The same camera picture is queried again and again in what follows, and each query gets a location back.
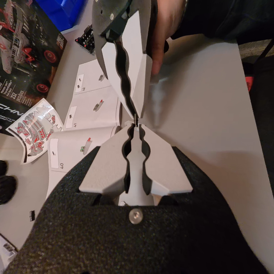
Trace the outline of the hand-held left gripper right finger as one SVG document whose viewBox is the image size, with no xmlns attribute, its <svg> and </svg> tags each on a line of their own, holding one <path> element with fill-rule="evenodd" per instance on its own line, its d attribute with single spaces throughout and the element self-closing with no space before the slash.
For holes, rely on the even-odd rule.
<svg viewBox="0 0 274 274">
<path fill-rule="evenodd" d="M 191 186 L 172 146 L 146 127 L 139 124 L 142 165 L 142 186 L 146 195 L 166 196 L 192 192 Z"/>
</svg>

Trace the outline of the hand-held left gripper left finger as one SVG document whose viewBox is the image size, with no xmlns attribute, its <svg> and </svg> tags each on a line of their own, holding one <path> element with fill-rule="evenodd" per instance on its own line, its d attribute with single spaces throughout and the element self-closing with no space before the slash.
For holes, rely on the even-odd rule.
<svg viewBox="0 0 274 274">
<path fill-rule="evenodd" d="M 134 136 L 135 124 L 129 124 L 104 142 L 79 190 L 81 192 L 98 193 L 116 198 L 130 187 L 130 163 L 127 159 L 131 152 L 131 140 Z"/>
</svg>

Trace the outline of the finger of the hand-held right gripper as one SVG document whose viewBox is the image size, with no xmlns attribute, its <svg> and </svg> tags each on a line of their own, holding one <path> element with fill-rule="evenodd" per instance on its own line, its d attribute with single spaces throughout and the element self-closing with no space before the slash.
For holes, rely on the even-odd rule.
<svg viewBox="0 0 274 274">
<path fill-rule="evenodd" d="M 134 118 L 136 110 L 130 97 L 131 82 L 127 73 L 127 53 L 122 43 L 106 42 L 102 47 L 102 54 L 108 80 L 129 116 Z"/>
<path fill-rule="evenodd" d="M 129 99 L 138 118 L 143 117 L 152 66 L 151 57 L 143 51 L 141 34 L 140 12 L 137 10 L 126 23 L 122 46 L 128 62 Z"/>
</svg>

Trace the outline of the small grey toy brick piece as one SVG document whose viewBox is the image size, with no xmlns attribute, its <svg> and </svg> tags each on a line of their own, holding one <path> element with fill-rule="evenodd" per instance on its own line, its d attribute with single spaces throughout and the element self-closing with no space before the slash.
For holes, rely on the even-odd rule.
<svg viewBox="0 0 274 274">
<path fill-rule="evenodd" d="M 139 122 L 139 117 L 137 115 L 134 115 L 133 121 L 128 120 L 124 124 L 125 126 L 133 125 L 135 130 L 139 130 L 140 125 L 146 126 L 146 124 Z"/>
</svg>

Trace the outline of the person's right forearm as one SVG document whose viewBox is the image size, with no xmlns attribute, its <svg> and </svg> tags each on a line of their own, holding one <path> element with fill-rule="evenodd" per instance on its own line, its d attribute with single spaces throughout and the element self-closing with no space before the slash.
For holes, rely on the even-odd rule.
<svg viewBox="0 0 274 274">
<path fill-rule="evenodd" d="M 274 38 L 273 0 L 190 0 L 171 39 L 203 34 L 238 44 Z"/>
</svg>

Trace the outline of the person's right hand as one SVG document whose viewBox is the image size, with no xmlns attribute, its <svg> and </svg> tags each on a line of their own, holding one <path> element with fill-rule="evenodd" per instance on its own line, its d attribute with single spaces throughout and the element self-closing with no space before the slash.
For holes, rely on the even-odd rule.
<svg viewBox="0 0 274 274">
<path fill-rule="evenodd" d="M 185 0 L 158 0 L 157 22 L 152 36 L 152 75 L 163 63 L 165 41 L 178 29 L 186 8 Z"/>
</svg>

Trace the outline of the black toy brick assembly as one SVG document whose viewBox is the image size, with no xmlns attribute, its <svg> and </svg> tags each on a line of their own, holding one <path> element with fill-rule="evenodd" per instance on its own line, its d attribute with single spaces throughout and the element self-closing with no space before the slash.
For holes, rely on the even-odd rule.
<svg viewBox="0 0 274 274">
<path fill-rule="evenodd" d="M 90 54 L 94 55 L 95 45 L 92 25 L 87 26 L 83 35 L 76 38 L 75 42 Z"/>
</svg>

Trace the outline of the white instruction booklet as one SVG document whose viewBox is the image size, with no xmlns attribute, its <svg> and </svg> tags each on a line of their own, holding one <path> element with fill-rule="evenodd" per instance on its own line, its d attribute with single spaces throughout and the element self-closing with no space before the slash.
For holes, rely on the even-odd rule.
<svg viewBox="0 0 274 274">
<path fill-rule="evenodd" d="M 97 60 L 79 65 L 64 131 L 49 138 L 46 199 L 74 166 L 120 129 L 121 102 Z"/>
</svg>

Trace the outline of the blue plastic bin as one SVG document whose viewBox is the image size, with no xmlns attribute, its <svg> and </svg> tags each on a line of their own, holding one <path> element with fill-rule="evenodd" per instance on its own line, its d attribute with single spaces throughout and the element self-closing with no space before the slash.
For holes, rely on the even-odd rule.
<svg viewBox="0 0 274 274">
<path fill-rule="evenodd" d="M 36 2 L 62 32 L 79 23 L 88 0 L 36 0 Z"/>
</svg>

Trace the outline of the curled sticker sheet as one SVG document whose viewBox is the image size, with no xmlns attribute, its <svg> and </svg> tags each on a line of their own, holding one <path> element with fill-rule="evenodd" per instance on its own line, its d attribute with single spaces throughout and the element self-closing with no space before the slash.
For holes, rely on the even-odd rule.
<svg viewBox="0 0 274 274">
<path fill-rule="evenodd" d="M 42 98 L 25 114 L 6 128 L 23 146 L 21 164 L 28 164 L 48 149 L 50 136 L 64 131 L 57 111 Z"/>
</svg>

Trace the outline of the black toy truck box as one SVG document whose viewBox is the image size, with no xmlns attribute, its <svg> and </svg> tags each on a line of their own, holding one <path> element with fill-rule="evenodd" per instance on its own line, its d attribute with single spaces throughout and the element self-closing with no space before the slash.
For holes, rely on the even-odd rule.
<svg viewBox="0 0 274 274">
<path fill-rule="evenodd" d="M 0 133 L 46 99 L 67 40 L 36 1 L 0 1 Z"/>
</svg>

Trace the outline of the dark cloth with red patch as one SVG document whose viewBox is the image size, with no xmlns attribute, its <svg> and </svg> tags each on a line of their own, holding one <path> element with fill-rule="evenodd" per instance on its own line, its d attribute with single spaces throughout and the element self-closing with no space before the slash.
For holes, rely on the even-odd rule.
<svg viewBox="0 0 274 274">
<path fill-rule="evenodd" d="M 245 81 L 274 194 L 274 56 L 273 39 L 239 46 Z"/>
</svg>

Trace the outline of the clear plastic parts bag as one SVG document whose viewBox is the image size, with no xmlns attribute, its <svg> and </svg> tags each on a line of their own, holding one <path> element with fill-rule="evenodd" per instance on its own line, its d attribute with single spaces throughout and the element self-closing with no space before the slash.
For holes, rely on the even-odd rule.
<svg viewBox="0 0 274 274">
<path fill-rule="evenodd" d="M 0 255 L 2 259 L 8 259 L 17 255 L 17 248 L 0 234 Z"/>
</svg>

